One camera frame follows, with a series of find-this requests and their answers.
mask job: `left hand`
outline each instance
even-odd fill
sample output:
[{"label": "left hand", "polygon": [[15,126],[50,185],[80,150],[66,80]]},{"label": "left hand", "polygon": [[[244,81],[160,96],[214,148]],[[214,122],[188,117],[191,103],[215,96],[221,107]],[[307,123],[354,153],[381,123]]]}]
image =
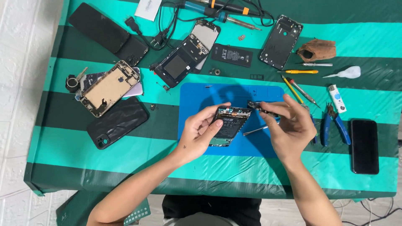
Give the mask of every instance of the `left hand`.
[{"label": "left hand", "polygon": [[210,125],[219,106],[230,106],[230,102],[204,108],[196,115],[190,116],[184,125],[183,133],[177,147],[173,150],[182,165],[200,157],[207,150],[211,139],[223,125],[221,119]]}]

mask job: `hand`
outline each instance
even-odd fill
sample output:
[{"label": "hand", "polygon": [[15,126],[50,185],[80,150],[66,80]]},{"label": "hand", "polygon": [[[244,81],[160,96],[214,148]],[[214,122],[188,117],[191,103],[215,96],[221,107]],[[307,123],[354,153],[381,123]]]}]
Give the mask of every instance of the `hand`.
[{"label": "hand", "polygon": [[267,123],[271,143],[278,158],[283,164],[291,164],[300,160],[302,151],[314,138],[317,130],[307,109],[288,94],[283,95],[283,100],[285,102],[261,103],[263,109],[281,116],[279,124],[263,112],[260,112],[260,116]]},{"label": "hand", "polygon": [[186,120],[181,139],[172,152],[172,155],[180,159],[182,165],[200,157],[207,150],[211,139],[223,125],[221,119],[211,124],[216,110],[222,105],[230,106],[231,104],[227,102],[206,107]]}]

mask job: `right hand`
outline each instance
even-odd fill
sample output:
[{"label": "right hand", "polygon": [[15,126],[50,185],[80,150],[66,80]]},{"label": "right hand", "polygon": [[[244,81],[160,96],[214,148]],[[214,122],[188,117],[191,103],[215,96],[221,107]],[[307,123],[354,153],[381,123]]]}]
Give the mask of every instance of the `right hand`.
[{"label": "right hand", "polygon": [[317,130],[304,107],[293,100],[288,94],[283,95],[285,102],[261,102],[264,110],[281,116],[279,124],[276,120],[260,112],[271,133],[271,143],[274,151],[283,164],[291,164],[300,160],[302,151],[314,138]]}]

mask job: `person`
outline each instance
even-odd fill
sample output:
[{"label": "person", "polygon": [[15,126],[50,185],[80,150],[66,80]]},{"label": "person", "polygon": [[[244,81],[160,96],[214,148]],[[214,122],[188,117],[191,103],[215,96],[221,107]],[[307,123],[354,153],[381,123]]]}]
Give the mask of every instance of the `person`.
[{"label": "person", "polygon": [[[310,115],[289,95],[285,94],[283,99],[284,102],[261,103],[263,109],[281,116],[279,124],[271,116],[259,114],[267,123],[272,146],[289,177],[300,214],[306,225],[340,226],[337,211],[301,161],[303,149],[317,132]],[[87,226],[123,225],[124,219],[169,174],[204,154],[223,124],[220,119],[211,123],[218,106],[207,107],[189,117],[177,147],[112,190],[91,211]],[[261,199],[251,198],[166,195],[162,203],[164,225],[260,226],[260,203]]]}]

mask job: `yellow screwdriver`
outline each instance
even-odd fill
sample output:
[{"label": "yellow screwdriver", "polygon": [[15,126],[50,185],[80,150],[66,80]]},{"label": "yellow screwdriver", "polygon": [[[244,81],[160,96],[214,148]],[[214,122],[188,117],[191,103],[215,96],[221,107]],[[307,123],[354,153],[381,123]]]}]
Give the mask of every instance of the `yellow screwdriver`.
[{"label": "yellow screwdriver", "polygon": [[278,71],[278,72],[286,72],[289,74],[317,74],[317,70],[286,70],[286,71]]}]

